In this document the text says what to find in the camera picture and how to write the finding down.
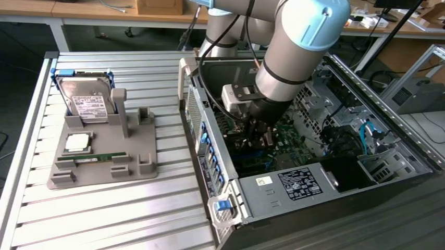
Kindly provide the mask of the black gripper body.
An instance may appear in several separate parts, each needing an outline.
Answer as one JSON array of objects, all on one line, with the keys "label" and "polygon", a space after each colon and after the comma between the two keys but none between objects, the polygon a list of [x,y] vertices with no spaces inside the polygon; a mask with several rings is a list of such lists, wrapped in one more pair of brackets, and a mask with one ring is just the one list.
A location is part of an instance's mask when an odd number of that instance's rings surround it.
[{"label": "black gripper body", "polygon": [[251,116],[256,120],[273,126],[283,118],[292,103],[293,101],[277,102],[268,98],[256,99],[249,107]]}]

